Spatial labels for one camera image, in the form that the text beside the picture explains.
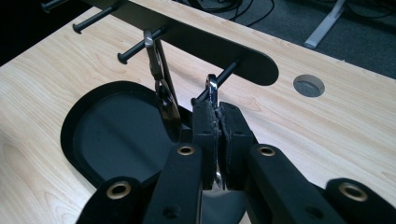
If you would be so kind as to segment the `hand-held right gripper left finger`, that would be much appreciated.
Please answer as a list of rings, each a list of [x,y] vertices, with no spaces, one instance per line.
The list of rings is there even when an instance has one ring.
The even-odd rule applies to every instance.
[[[153,191],[143,224],[200,224],[202,192],[216,176],[217,119],[212,104],[193,106],[192,138],[173,147]]]

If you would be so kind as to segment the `black key holder with tray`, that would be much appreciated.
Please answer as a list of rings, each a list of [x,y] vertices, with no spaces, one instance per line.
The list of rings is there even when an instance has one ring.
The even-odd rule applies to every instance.
[[[276,82],[278,69],[267,55],[255,49],[210,34],[181,21],[143,7],[130,0],[85,0],[98,7],[100,17],[114,15],[140,29],[150,30],[162,47],[170,44],[220,70],[218,87],[237,75],[261,86]],[[144,37],[119,55],[126,63],[146,51]],[[86,93],[71,108],[61,130],[61,147],[68,161],[95,188],[76,224],[143,224],[153,191],[170,150],[192,138],[193,106],[207,101],[208,90],[182,107],[181,137],[173,142],[163,125],[156,102],[155,80],[151,87],[115,81]],[[219,123],[219,104],[215,112],[218,142],[215,152],[224,147]],[[223,188],[215,180],[202,192],[200,224],[239,224],[245,214],[244,191]]]

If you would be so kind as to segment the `silver keychain with carabiner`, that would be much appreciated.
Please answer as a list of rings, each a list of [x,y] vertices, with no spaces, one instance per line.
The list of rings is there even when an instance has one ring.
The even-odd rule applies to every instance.
[[[208,90],[207,101],[210,103],[211,109],[214,112],[216,112],[218,109],[218,82],[217,82],[217,77],[214,74],[209,74],[206,77],[205,88]],[[218,152],[215,152],[215,154],[216,154],[216,176],[214,180],[218,188],[222,189],[223,181],[219,168],[219,154]]]

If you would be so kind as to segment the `black car key fob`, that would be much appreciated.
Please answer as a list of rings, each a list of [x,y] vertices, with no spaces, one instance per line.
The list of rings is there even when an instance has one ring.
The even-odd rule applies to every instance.
[[[178,142],[182,131],[181,117],[161,40],[150,30],[145,30],[144,46],[148,53],[150,73],[155,80],[156,102],[164,128],[169,138]]]

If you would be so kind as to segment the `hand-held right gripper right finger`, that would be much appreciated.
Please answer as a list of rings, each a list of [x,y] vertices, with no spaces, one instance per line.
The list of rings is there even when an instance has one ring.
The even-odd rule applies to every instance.
[[[253,224],[345,224],[280,149],[257,141],[238,107],[221,102],[219,123],[221,174],[228,189],[246,193]]]

